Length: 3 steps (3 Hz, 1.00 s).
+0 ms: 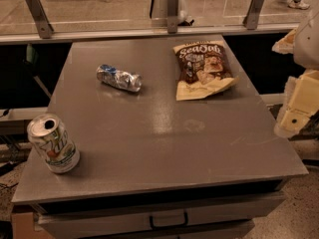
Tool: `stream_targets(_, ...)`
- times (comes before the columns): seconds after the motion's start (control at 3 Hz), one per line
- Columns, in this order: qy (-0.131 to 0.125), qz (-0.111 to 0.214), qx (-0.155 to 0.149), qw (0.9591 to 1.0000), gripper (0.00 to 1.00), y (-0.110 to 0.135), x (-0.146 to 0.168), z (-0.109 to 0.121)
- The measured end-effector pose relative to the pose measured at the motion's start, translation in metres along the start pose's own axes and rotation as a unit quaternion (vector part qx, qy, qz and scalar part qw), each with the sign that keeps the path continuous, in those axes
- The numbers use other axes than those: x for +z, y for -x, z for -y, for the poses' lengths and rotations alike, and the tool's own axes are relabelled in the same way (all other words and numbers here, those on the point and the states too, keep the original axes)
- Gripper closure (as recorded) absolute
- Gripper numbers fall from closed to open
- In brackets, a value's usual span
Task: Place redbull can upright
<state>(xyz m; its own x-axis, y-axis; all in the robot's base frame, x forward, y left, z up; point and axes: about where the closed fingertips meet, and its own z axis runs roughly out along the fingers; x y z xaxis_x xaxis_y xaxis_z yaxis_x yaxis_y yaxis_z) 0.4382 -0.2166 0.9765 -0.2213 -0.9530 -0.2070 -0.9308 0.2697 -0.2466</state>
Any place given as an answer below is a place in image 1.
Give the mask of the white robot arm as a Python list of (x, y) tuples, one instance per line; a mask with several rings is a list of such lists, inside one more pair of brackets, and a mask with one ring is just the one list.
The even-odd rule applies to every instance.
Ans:
[(288, 78), (283, 106), (276, 119), (275, 133), (289, 138), (298, 134), (319, 111), (319, 8), (311, 9), (272, 50), (292, 54), (294, 63), (305, 69), (298, 78)]

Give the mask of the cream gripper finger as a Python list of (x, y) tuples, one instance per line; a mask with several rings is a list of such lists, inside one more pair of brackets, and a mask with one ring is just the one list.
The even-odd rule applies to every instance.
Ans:
[(292, 137), (319, 111), (319, 71), (307, 69), (298, 78), (289, 77), (284, 89), (283, 106), (279, 110), (274, 132)]
[(292, 54), (294, 50), (295, 35), (296, 29), (291, 30), (272, 46), (272, 51), (283, 55)]

